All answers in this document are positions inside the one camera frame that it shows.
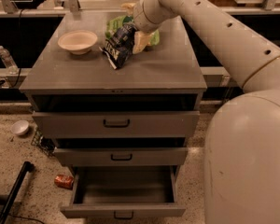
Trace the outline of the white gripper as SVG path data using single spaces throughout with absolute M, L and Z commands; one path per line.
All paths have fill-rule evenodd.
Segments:
M 156 31 L 164 21 L 175 17 L 174 12 L 164 7 L 159 0 L 139 0 L 135 3 L 123 3 L 120 6 L 133 20 L 137 31 L 134 34 L 133 54 L 144 50 Z

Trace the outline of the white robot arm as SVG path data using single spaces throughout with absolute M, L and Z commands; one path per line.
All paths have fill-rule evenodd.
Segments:
M 145 34 L 182 17 L 244 91 L 206 132 L 205 223 L 280 224 L 280 48 L 207 0 L 140 0 L 128 9 Z

